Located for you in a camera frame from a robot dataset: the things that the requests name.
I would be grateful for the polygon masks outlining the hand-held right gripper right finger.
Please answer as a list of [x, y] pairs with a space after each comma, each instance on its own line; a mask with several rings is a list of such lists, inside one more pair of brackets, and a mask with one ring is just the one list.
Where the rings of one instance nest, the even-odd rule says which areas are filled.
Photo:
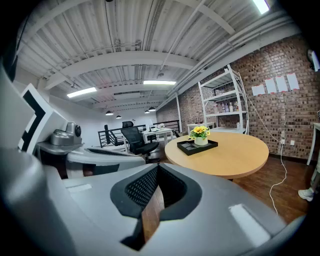
[[257, 249], [257, 227], [268, 236], [286, 227], [270, 207], [236, 183], [174, 164], [168, 167], [196, 181], [202, 190], [197, 207], [185, 218], [161, 221], [143, 247], [145, 256], [241, 256]]

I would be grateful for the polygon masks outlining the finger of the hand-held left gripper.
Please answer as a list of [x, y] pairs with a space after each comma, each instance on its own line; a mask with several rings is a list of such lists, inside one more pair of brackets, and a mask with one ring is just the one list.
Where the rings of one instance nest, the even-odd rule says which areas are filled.
[[101, 156], [116, 156], [116, 157], [139, 157], [138, 155], [126, 153], [126, 152], [118, 152], [109, 149], [97, 149], [97, 148], [85, 148], [86, 152]]
[[141, 157], [102, 156], [85, 150], [73, 150], [66, 155], [66, 173], [69, 179], [92, 175], [109, 174], [145, 165]]

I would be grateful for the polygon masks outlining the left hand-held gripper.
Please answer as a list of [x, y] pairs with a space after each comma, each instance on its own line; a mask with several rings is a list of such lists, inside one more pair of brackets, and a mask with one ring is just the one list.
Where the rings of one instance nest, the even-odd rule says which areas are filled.
[[34, 170], [35, 151], [67, 155], [81, 147], [81, 128], [67, 121], [29, 84], [20, 93], [0, 69], [0, 172]]

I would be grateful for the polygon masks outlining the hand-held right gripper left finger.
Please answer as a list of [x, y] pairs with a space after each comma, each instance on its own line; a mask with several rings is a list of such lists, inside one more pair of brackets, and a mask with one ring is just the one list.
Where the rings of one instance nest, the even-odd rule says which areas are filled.
[[159, 242], [142, 245], [140, 205], [123, 185], [157, 171], [147, 164], [98, 176], [62, 180], [48, 168], [48, 196], [57, 222], [50, 222], [50, 254], [55, 256], [157, 256]]

